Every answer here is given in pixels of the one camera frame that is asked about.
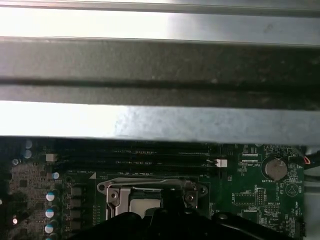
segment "capacitor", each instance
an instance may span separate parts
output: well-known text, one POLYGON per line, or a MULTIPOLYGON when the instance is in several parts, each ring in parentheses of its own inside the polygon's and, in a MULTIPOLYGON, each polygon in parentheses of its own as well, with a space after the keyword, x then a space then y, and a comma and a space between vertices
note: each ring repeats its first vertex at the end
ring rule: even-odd
POLYGON ((52 234, 53 232, 55 232, 58 229, 58 227, 59 227, 58 221, 52 220, 44 227, 44 231, 47 234, 52 234))
POLYGON ((45 240, 59 240, 59 235, 53 232, 45 240))
POLYGON ((32 157, 32 152, 31 152, 29 149, 26 149, 26 150, 24 151, 24 153, 23 153, 23 157, 24 157, 25 159, 31 158, 31 157, 32 157))
POLYGON ((30 148, 32 148, 32 141, 30 140, 30 139, 27 139, 26 141, 25 141, 25 149, 30 149, 30 148))
POLYGON ((58 215, 58 206, 53 205, 45 211, 45 216, 49 219, 56 217, 58 215))
POLYGON ((45 198, 49 201, 52 202, 56 200, 59 196, 59 191, 57 189, 53 189, 52 191, 48 192, 45 196, 45 198))
POLYGON ((52 173, 52 178, 53 179, 58 179, 60 177, 60 174, 58 172, 52 173))

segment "motherboard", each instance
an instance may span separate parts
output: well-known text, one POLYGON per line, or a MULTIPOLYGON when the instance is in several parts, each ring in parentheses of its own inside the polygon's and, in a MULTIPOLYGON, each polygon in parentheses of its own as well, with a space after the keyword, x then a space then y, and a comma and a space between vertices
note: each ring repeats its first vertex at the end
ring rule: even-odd
POLYGON ((305 234, 304 160, 292 146, 36 138, 1 146, 1 240, 64 240, 123 211, 144 217, 165 188, 182 189, 186 207, 207 218, 224 211, 305 234))

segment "red wire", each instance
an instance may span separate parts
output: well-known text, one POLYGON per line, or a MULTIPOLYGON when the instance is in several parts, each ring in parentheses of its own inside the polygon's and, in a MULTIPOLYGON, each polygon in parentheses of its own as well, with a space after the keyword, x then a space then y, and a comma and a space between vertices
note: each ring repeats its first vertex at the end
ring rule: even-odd
POLYGON ((310 159, 309 159, 307 156, 305 156, 305 157, 303 158, 303 160, 304 160, 304 163, 305 163, 305 164, 307 164, 307 165, 311 164, 311 161, 310 161, 310 159))

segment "gray metal panel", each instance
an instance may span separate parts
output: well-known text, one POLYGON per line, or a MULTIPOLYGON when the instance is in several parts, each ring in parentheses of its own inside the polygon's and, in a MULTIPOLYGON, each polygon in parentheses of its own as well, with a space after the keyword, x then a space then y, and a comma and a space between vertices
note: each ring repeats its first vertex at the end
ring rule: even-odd
POLYGON ((320 144, 320 112, 0 101, 0 135, 320 144))
POLYGON ((5 38, 0 52, 0 82, 9 84, 139 83, 157 88, 166 83, 172 88, 193 83, 214 89, 227 84, 235 90, 247 84, 272 86, 273 92, 284 86, 286 93, 289 86, 297 86, 298 93, 309 86, 303 91, 310 94, 318 93, 320 79, 318 48, 5 38))
MULTIPOLYGON (((76 5, 76 0, 2 0, 5 5, 59 5, 66 3, 76 5)), ((130 4, 164 4, 164 5, 202 5, 216 7, 261 8, 261 9, 291 9, 320 10, 320 2, 316 0, 87 0, 91 3, 130 3, 130 4)))
POLYGON ((0 85, 0 101, 42 103, 320 110, 314 94, 282 94, 214 89, 0 85))
POLYGON ((320 18, 0 7, 0 36, 320 45, 320 18))

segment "metal bracket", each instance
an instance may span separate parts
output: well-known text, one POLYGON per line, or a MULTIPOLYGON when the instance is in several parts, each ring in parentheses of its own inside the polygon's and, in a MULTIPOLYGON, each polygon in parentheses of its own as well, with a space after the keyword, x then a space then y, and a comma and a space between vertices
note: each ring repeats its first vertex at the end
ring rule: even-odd
POLYGON ((133 192, 156 193, 161 190, 170 189, 181 191, 182 199, 186 208, 197 208, 198 198, 208 194, 206 186, 190 180, 176 178, 127 178, 119 177, 100 182, 97 190, 106 195, 106 219, 113 218, 119 214, 130 212, 130 196, 133 192))

